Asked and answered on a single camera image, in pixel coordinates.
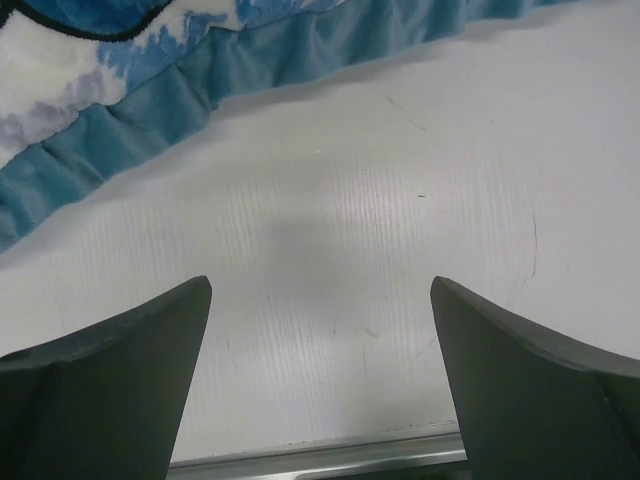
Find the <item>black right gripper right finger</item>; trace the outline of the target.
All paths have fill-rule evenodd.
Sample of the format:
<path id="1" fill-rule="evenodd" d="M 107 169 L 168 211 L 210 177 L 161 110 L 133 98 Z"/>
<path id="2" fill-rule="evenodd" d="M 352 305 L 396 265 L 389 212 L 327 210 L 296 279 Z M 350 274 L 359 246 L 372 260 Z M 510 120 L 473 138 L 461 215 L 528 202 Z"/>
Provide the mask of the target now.
<path id="1" fill-rule="evenodd" d="M 475 479 L 636 479 L 639 362 L 443 277 L 430 290 Z"/>

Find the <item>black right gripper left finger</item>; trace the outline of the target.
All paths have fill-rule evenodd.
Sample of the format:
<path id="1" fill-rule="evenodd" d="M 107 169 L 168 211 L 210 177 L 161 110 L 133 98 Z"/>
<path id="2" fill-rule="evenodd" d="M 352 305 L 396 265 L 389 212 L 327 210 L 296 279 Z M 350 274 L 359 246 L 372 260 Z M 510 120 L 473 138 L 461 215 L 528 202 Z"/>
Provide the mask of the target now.
<path id="1" fill-rule="evenodd" d="M 165 478 L 211 297 L 198 276 L 2 356 L 2 478 Z"/>

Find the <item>white pillowcase with blue ruffle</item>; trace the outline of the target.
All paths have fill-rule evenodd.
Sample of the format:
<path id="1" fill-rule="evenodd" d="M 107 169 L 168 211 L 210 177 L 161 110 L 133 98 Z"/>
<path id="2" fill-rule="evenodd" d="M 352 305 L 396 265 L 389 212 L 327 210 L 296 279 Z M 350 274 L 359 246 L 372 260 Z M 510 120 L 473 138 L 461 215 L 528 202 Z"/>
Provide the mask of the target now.
<path id="1" fill-rule="evenodd" d="M 5 1 L 1 246 L 204 127 L 307 83 L 516 18 L 527 1 Z"/>

